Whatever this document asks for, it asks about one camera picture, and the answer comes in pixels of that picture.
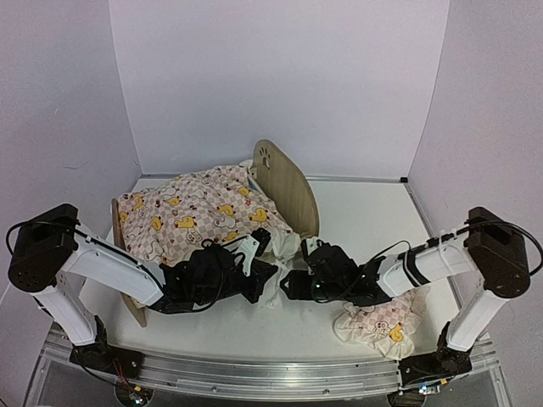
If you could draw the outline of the duck print ruffled bed cover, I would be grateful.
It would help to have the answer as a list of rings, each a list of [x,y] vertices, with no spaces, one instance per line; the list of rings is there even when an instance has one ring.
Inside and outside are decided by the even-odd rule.
[[[232,274],[243,256],[238,246],[261,227],[271,241],[254,260],[281,270],[298,252],[299,234],[270,198],[249,190],[249,178],[247,167],[223,165],[116,199],[126,251],[165,273],[166,296],[154,311],[191,313],[233,297]]]

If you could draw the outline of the wooden pet bed frame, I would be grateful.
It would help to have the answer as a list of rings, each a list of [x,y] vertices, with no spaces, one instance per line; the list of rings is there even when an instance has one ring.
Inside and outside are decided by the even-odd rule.
[[[298,166],[273,142],[259,141],[255,146],[254,157],[246,163],[236,165],[248,168],[250,178],[253,178],[262,192],[275,203],[279,214],[294,232],[299,234],[301,241],[318,233],[319,215],[313,191]],[[112,203],[114,240],[126,250],[116,199]],[[125,301],[134,315],[140,315],[148,309],[127,295]]]

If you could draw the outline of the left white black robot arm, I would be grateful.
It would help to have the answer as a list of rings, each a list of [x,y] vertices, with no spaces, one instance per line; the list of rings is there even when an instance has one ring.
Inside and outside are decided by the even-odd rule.
[[[236,295],[257,303],[278,270],[259,259],[271,239],[263,228],[224,244],[205,240],[175,265],[138,259],[84,231],[77,208],[69,203],[8,232],[17,235],[6,242],[11,284],[29,293],[61,326],[72,343],[70,362],[119,379],[138,378],[143,353],[109,344],[104,323],[72,292],[68,274],[113,288],[154,312],[191,315]]]

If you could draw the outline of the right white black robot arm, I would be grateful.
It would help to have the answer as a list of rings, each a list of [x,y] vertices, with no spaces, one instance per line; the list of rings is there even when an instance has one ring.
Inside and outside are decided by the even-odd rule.
[[[400,362],[402,389],[432,386],[470,372],[470,354],[479,334],[506,302],[528,291],[537,270],[529,268],[527,242],[542,249],[522,227],[476,207],[461,229],[442,232],[400,254],[386,248],[364,265],[336,245],[305,239],[301,249],[307,270],[291,270],[280,287],[290,300],[342,301],[368,308],[436,281],[478,274],[476,293],[445,324],[436,350]]]

